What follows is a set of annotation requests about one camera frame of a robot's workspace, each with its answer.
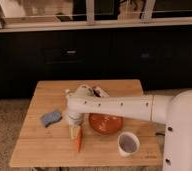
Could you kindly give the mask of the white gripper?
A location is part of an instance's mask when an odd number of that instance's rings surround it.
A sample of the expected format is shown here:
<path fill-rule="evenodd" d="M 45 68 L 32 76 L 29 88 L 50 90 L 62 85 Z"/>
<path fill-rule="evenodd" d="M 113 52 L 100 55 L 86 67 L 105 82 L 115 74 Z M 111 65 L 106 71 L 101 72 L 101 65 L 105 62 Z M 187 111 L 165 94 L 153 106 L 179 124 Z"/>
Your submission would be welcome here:
<path fill-rule="evenodd" d="M 80 133 L 81 126 L 84 122 L 84 115 L 80 113 L 67 113 L 66 120 L 70 127 L 70 137 L 72 140 L 76 139 Z"/>

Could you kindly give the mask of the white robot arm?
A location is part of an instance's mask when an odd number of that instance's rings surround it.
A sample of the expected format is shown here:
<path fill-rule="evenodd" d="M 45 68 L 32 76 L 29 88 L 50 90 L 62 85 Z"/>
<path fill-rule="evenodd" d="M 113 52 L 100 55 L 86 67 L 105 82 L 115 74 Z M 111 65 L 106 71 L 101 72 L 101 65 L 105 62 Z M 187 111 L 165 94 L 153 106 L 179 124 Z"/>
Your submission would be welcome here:
<path fill-rule="evenodd" d="M 96 97 L 88 85 L 66 95 L 70 125 L 80 125 L 84 113 L 117 115 L 166 125 L 162 171 L 192 171 L 192 90 L 175 96 Z"/>

